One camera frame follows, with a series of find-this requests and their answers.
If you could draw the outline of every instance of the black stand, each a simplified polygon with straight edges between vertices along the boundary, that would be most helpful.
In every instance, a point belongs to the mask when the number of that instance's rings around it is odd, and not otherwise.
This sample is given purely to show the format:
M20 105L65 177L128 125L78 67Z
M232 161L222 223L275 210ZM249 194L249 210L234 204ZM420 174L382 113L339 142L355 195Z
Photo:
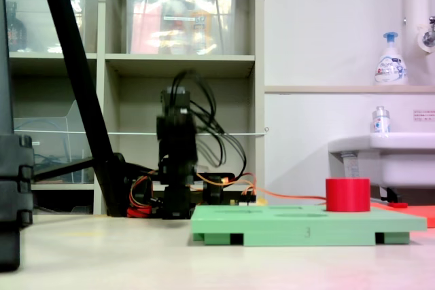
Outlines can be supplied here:
M31 139L15 135L13 130L6 7L5 0L0 0L0 270L16 270L20 265L19 231L32 224L32 179L42 180L92 166L107 214L125 217L130 187L128 173L135 175L135 171L144 169L126 164L120 154L112 151L70 0L47 1L92 158L33 176Z

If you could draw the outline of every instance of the spray bottle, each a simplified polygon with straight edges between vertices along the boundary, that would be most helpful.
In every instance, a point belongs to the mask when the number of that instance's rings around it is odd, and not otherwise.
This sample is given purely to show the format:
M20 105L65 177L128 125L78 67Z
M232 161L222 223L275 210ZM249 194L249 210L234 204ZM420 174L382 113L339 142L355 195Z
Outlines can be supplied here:
M375 85L408 84L406 65L394 42L397 36L396 32L388 32L383 35L387 39L388 46L379 60L375 74Z

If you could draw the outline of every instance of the clear plastic bin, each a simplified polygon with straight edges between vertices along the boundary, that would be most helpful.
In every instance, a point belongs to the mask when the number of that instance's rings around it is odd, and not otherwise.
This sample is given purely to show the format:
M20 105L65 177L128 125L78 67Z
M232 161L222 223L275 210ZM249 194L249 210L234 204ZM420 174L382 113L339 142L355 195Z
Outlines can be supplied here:
M82 118L74 101L66 117L15 118L15 133L18 130L44 130L63 132L84 132ZM35 151L35 172L74 162L91 156L86 134L50 132L22 132L32 138ZM55 177L40 183L93 183L93 169L88 168Z
M47 0L6 0L7 34L12 52L61 53ZM71 0L86 52L97 50L98 0Z
M236 0L127 0L131 54L235 54Z

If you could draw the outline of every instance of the table surface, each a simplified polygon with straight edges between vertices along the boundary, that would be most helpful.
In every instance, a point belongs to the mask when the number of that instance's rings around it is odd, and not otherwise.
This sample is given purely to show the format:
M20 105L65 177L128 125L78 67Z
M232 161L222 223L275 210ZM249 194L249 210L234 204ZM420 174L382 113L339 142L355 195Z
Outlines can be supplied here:
M189 221L43 215L1 290L435 289L435 230L410 245L206 247Z

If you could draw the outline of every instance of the green wooden base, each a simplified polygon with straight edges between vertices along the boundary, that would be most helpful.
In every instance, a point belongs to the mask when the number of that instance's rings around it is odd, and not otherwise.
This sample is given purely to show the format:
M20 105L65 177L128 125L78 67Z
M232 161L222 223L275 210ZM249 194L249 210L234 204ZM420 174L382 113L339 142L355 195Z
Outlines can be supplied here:
M393 211L331 213L322 205L197 206L193 240L245 246L408 244L426 220Z

